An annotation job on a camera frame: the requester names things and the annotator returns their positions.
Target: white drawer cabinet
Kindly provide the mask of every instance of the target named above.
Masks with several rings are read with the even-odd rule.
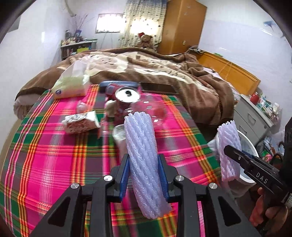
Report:
[[[253,145],[256,145],[274,125],[245,95],[241,95],[234,110],[236,128],[245,134]]]

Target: teddy bear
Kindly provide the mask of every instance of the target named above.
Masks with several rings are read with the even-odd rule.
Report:
[[[135,47],[154,49],[154,45],[152,42],[153,37],[151,35],[144,34],[143,32],[138,35],[140,37],[140,42]]]

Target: headboard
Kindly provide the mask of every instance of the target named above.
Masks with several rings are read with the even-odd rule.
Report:
[[[260,79],[256,76],[220,56],[204,52],[196,54],[196,57],[200,64],[219,73],[224,80],[230,82],[241,94],[252,95],[260,83]]]

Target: wooden wardrobe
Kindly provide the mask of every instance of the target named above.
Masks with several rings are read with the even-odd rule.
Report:
[[[158,53],[184,53],[198,45],[207,7],[196,0],[171,0],[167,4]]]

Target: brown blanket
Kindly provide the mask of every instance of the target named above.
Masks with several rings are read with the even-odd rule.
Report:
[[[164,56],[142,48],[84,51],[70,56],[31,79],[17,94],[42,94],[76,60],[87,63],[93,84],[136,81],[173,85],[178,98],[196,123],[219,125],[233,118],[234,99],[229,85],[203,71],[194,55]]]

